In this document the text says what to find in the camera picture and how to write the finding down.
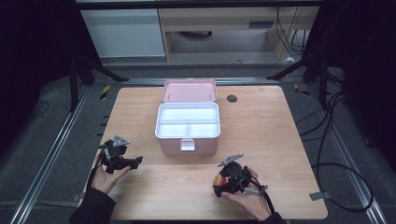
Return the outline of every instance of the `gray floor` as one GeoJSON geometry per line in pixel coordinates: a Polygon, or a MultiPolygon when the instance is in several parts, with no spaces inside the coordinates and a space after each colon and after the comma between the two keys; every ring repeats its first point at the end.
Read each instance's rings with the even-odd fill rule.
{"type": "MultiPolygon", "coordinates": [[[[259,32],[248,34],[246,32],[218,32],[213,33],[209,38],[200,39],[190,39],[179,35],[175,40],[172,59],[169,63],[139,63],[129,66],[109,66],[108,68],[116,74],[130,78],[246,78],[268,77],[290,64],[286,60],[278,61],[275,59],[263,32],[261,34],[259,32]],[[221,43],[227,44],[224,44],[224,48],[216,49],[221,43]]],[[[299,56],[296,55],[292,55],[292,57],[296,60],[299,59],[299,56]]],[[[279,85],[282,87],[296,122],[318,110],[314,97],[318,84],[303,83],[301,79],[303,72],[304,69],[301,68],[290,76],[282,78],[276,84],[261,83],[261,85],[279,85]],[[309,91],[311,94],[300,94],[294,89],[294,84],[299,85],[300,91],[309,91]]],[[[37,200],[39,202],[70,202],[74,194],[82,191],[96,148],[101,140],[101,133],[104,132],[106,127],[104,126],[107,121],[106,116],[110,115],[117,92],[120,88],[133,86],[115,83],[97,72],[95,72],[95,77],[96,80],[92,86],[79,86],[80,92],[88,88],[86,101],[80,109],[76,122],[67,135],[61,151],[55,158],[53,167],[51,167],[49,176],[38,194],[37,200]],[[106,84],[111,85],[110,91],[105,100],[100,100],[100,95],[106,84]]],[[[13,139],[13,143],[7,149],[7,154],[0,160],[1,224],[9,223],[12,219],[18,203],[34,182],[37,172],[57,138],[58,132],[62,129],[67,116],[69,116],[70,93],[68,85],[69,80],[65,77],[49,83],[42,90],[40,102],[37,103],[32,112],[32,117],[13,139]]],[[[331,94],[336,94],[339,91],[338,86],[329,83],[331,94]]],[[[300,133],[303,133],[321,120],[322,116],[318,112],[309,119],[299,122],[297,128],[300,133]]],[[[374,190],[375,201],[380,206],[385,220],[388,223],[396,223],[395,173],[390,170],[379,150],[364,145],[364,134],[347,104],[336,106],[333,121],[332,129],[340,133],[343,143],[358,165],[360,173],[374,190]]],[[[316,162],[320,140],[309,141],[309,139],[319,137],[322,134],[323,127],[302,136],[305,151],[311,164],[316,162]]],[[[330,134],[324,142],[321,161],[342,161],[330,134]]],[[[340,204],[349,208],[362,207],[359,194],[344,170],[321,168],[320,181],[323,188],[329,191],[333,199],[340,204]]],[[[329,215],[324,220],[293,220],[292,223],[372,223],[366,213],[350,213],[329,201],[326,201],[326,205],[329,215]]],[[[37,203],[25,223],[67,223],[67,219],[74,210],[75,207],[48,206],[37,203]]],[[[112,221],[111,223],[128,222],[112,221]]]]}

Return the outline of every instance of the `pink box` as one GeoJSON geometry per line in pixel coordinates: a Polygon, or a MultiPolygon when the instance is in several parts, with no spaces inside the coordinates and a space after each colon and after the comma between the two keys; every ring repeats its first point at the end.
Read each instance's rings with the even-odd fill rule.
{"type": "Polygon", "coordinates": [[[213,155],[220,122],[213,79],[169,79],[158,110],[155,135],[164,155],[213,155]]]}

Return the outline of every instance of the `table top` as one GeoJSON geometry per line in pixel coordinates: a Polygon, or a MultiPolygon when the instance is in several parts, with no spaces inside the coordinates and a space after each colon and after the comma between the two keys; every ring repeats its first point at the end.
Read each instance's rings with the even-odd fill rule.
{"type": "Polygon", "coordinates": [[[164,156],[155,136],[163,88],[123,88],[114,104],[102,144],[118,134],[131,142],[124,158],[143,156],[137,170],[110,192],[112,219],[250,219],[236,204],[218,198],[212,181],[217,164],[231,155],[268,186],[275,210],[285,219],[322,219],[327,208],[309,194],[318,184],[282,89],[278,86],[218,86],[220,128],[213,156],[164,156]],[[235,103],[227,96],[237,97],[235,103]]]}

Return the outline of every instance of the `black sleeve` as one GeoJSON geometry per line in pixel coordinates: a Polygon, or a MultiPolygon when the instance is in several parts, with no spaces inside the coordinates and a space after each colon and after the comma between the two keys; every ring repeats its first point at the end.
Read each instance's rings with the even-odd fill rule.
{"type": "Polygon", "coordinates": [[[116,203],[100,190],[89,188],[81,205],[69,219],[70,224],[107,224],[116,203]]]}
{"type": "Polygon", "coordinates": [[[285,220],[280,216],[279,213],[273,213],[267,219],[260,222],[261,224],[284,224],[285,220]]]}

